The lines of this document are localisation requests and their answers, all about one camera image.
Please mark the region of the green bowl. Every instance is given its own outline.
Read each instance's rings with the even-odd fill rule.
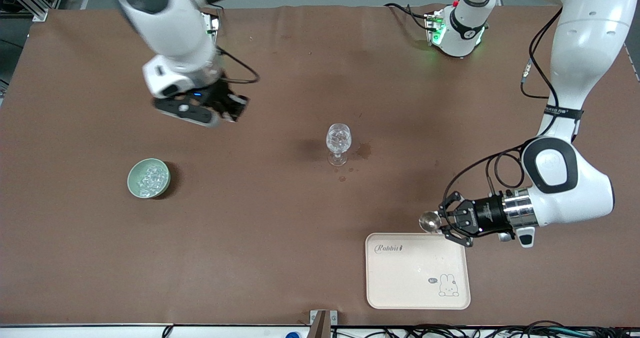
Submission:
[[[142,195],[142,188],[138,185],[147,175],[147,170],[149,168],[156,167],[158,168],[158,172],[166,172],[167,179],[165,183],[160,186],[159,190],[155,190],[151,195]],[[126,177],[126,186],[128,187],[128,191],[131,192],[135,197],[140,197],[142,199],[147,199],[150,197],[157,197],[160,194],[164,193],[167,188],[169,188],[169,183],[171,181],[171,172],[169,172],[169,168],[167,165],[159,159],[149,158],[144,159],[141,162],[135,164],[131,171],[128,172],[128,177]]]

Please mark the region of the white tray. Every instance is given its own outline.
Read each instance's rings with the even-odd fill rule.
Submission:
[[[464,309],[471,303],[465,248],[439,234],[366,238],[366,299],[376,309]]]

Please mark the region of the metal ball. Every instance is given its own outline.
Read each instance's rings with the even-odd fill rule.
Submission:
[[[424,212],[418,222],[422,230],[427,233],[435,233],[442,226],[442,219],[438,212]]]

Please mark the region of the glass base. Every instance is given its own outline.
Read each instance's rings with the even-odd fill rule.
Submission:
[[[329,164],[333,165],[334,167],[341,167],[347,162],[347,156],[345,154],[329,154],[328,160]]]

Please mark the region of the wine glass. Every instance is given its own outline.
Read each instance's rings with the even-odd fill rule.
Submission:
[[[329,163],[340,167],[347,162],[346,152],[352,146],[352,131],[345,124],[331,125],[326,134],[326,146],[331,151]]]

